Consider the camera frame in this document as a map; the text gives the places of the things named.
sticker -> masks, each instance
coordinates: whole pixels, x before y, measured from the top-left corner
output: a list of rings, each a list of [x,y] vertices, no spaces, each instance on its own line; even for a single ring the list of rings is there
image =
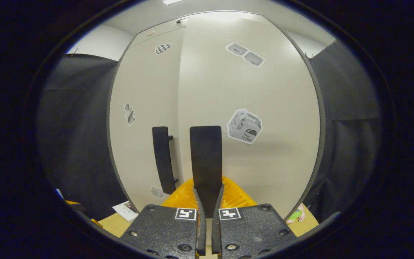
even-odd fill
[[[156,187],[154,185],[151,186],[150,191],[156,198],[163,199],[164,197],[166,197],[166,194],[164,193],[164,191],[161,188]]]
[[[172,46],[171,43],[160,44],[159,46],[156,47],[155,52],[158,55],[162,54],[162,53],[164,53],[164,51],[170,49],[171,46]]]
[[[248,49],[244,48],[243,46],[240,46],[239,44],[235,42],[226,46],[226,50],[239,57],[241,57],[243,54],[245,54],[248,51]]]
[[[240,46],[238,43],[232,42],[226,46],[226,50],[235,54],[238,57],[242,57],[245,62],[251,64],[254,67],[260,67],[265,62],[265,59],[258,56],[253,51],[248,50],[244,46]]]
[[[149,38],[149,37],[153,36],[155,33],[156,33],[156,31],[152,31],[152,32],[148,33],[148,35],[146,35],[146,37]]]
[[[240,213],[237,208],[220,209],[218,213],[220,214],[220,220],[240,218]]]
[[[124,114],[124,118],[127,121],[127,125],[132,125],[132,123],[135,122],[135,117],[133,116],[133,107],[130,105],[130,103],[125,103],[124,105],[124,110],[125,110],[125,114]]]
[[[226,128],[229,138],[251,145],[260,135],[263,125],[257,115],[247,109],[239,109],[228,121]]]
[[[113,209],[127,221],[130,221],[138,216],[137,210],[129,201],[113,206]]]
[[[177,208],[177,214],[175,215],[175,218],[185,220],[197,220],[196,215],[196,209]]]
[[[258,56],[252,51],[249,51],[247,54],[245,54],[244,60],[247,61],[252,66],[256,66],[256,67],[260,67],[265,62],[265,60],[262,57]]]

checkered sticker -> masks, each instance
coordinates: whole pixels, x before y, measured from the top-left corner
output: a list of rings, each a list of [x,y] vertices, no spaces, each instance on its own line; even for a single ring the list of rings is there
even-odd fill
[[[170,49],[170,47],[172,46],[171,43],[166,43],[166,44],[160,44],[159,46],[157,46],[157,48],[155,49],[155,52],[157,55],[164,53],[164,51],[166,51],[167,49]]]

black door handle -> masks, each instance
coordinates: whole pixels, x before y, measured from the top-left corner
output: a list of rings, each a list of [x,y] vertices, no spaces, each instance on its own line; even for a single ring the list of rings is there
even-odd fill
[[[153,147],[157,173],[161,181],[162,191],[166,194],[172,194],[176,189],[175,183],[178,182],[177,178],[174,179],[170,159],[169,140],[172,139],[174,137],[169,136],[167,127],[153,127]]]

green object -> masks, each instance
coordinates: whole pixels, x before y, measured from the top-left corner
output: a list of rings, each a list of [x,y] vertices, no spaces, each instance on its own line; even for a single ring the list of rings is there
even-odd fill
[[[292,214],[292,216],[289,217],[289,220],[296,220],[299,216],[301,216],[300,210],[295,210],[295,212]]]

gray fabric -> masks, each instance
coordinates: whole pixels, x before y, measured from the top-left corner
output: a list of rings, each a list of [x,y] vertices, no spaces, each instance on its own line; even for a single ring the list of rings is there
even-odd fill
[[[309,61],[326,108],[327,135],[303,203],[321,222],[348,208],[368,182],[381,142],[381,110],[372,81],[345,46],[332,43]]]
[[[41,161],[53,187],[101,220],[126,201],[106,134],[108,93],[117,62],[89,55],[64,57],[46,81],[36,120]]]

